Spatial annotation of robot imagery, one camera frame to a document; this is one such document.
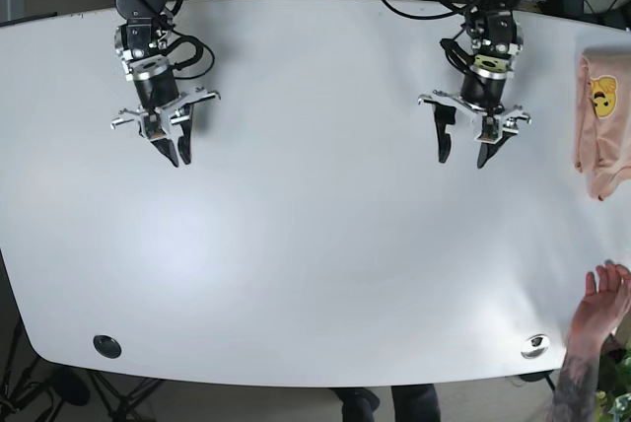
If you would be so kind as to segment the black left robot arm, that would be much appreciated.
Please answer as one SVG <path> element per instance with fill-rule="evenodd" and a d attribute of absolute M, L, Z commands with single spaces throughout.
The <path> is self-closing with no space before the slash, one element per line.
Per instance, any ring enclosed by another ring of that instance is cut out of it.
<path fill-rule="evenodd" d="M 521 105 L 502 102 L 506 83 L 514 74 L 514 63 L 523 51 L 524 37 L 514 10 L 521 0 L 464 0 L 457 6 L 451 0 L 438 0 L 447 11 L 438 15 L 411 15 L 381 0 L 395 15 L 415 21 L 439 21 L 463 17 L 460 31 L 468 35 L 471 50 L 464 50 L 457 37 L 445 37 L 440 47 L 450 65 L 462 75 L 455 94 L 435 90 L 421 95 L 419 104 L 433 109 L 438 160 L 445 163 L 452 150 L 448 128 L 456 117 L 465 115 L 474 126 L 474 140 L 480 144 L 477 167 L 483 168 L 500 149 L 519 134 L 519 123 L 531 123 L 531 116 Z"/>

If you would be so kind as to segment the person's bare hand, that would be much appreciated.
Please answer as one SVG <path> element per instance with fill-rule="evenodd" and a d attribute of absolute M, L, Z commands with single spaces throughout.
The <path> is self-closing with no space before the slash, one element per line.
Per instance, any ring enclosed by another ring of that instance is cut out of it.
<path fill-rule="evenodd" d="M 630 311 L 630 270 L 608 261 L 586 275 L 585 294 L 570 326 L 570 339 L 599 349 Z"/>

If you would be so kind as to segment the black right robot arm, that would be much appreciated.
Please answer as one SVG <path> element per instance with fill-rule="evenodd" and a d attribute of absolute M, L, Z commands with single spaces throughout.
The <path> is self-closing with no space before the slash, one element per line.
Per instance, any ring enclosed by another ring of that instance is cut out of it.
<path fill-rule="evenodd" d="M 174 167 L 191 163 L 191 135 L 196 105 L 218 99 L 220 94 L 198 87 L 182 92 L 179 81 L 204 77 L 212 68 L 192 76 L 179 73 L 210 56 L 213 50 L 194 35 L 175 29 L 175 16 L 184 0 L 115 0 L 124 24 L 116 29 L 114 50 L 127 81 L 136 90 L 139 106 L 123 109 L 110 126 L 138 125 L 139 135 L 149 141 Z"/>

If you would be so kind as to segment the tattooed person's forearm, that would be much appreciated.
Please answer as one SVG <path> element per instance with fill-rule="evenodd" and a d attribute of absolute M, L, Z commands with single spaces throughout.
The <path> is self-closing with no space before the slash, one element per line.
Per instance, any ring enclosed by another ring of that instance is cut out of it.
<path fill-rule="evenodd" d="M 601 347 L 611 330 L 572 333 L 546 421 L 595 420 L 596 387 Z"/>

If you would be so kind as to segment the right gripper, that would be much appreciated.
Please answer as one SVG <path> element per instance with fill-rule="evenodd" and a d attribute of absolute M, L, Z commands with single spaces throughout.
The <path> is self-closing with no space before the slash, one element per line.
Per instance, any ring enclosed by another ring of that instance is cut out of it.
<path fill-rule="evenodd" d="M 115 130 L 124 124 L 136 123 L 138 134 L 177 168 L 178 158 L 171 127 L 179 126 L 181 135 L 177 139 L 177 151 L 183 162 L 189 165 L 192 160 L 191 135 L 195 106 L 220 99 L 220 93 L 198 87 L 184 97 L 177 111 L 174 108 L 158 108 L 180 97 L 169 59 L 158 54 L 135 60 L 129 63 L 128 70 L 142 108 L 121 110 L 118 117 L 111 121 L 110 128 Z"/>

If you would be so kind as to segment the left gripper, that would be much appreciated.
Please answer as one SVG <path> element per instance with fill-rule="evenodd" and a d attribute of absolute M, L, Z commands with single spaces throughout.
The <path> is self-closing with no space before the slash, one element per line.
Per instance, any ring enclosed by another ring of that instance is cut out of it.
<path fill-rule="evenodd" d="M 421 95 L 419 105 L 433 108 L 438 141 L 438 161 L 444 164 L 452 150 L 452 137 L 447 131 L 456 124 L 456 112 L 467 114 L 480 132 L 476 140 L 481 143 L 477 167 L 481 170 L 499 150 L 519 134 L 518 122 L 531 124 L 531 116 L 517 105 L 502 103 L 502 95 L 509 78 L 514 74 L 513 63 L 517 47 L 479 47 L 472 53 L 456 48 L 456 65 L 462 70 L 463 82 L 456 95 L 456 107 Z"/>

